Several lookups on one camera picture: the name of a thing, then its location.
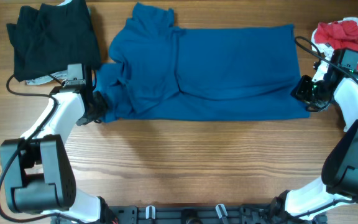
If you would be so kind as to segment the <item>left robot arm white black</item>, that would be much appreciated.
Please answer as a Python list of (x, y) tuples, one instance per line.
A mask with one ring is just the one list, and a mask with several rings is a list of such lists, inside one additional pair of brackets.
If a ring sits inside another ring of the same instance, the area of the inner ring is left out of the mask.
[[(94, 90), (91, 68), (68, 66), (68, 79), (50, 94), (36, 123), (18, 139), (0, 147), (0, 193), (5, 191), (13, 213), (27, 213), (31, 221), (54, 217), (72, 223), (113, 223), (114, 214), (101, 197), (77, 189), (65, 143), (75, 125), (86, 125), (106, 109)], [(19, 219), (0, 216), (10, 222)]]

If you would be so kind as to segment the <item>blue polo shirt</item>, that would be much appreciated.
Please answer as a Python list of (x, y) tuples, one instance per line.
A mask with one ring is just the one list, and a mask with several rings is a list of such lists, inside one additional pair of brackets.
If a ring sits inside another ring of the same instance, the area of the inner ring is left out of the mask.
[(109, 47), (96, 89), (119, 119), (262, 121), (308, 118), (294, 26), (186, 29), (173, 9), (138, 3)]

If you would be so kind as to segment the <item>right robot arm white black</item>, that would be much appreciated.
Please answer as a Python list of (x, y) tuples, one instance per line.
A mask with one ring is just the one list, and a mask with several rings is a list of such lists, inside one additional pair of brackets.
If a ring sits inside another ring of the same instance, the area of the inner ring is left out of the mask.
[(336, 103), (346, 123), (345, 135), (324, 162), (321, 176), (297, 190), (275, 197), (269, 218), (276, 223), (311, 222), (341, 205), (358, 204), (358, 51), (337, 49), (322, 79), (303, 76), (292, 96), (314, 112)]

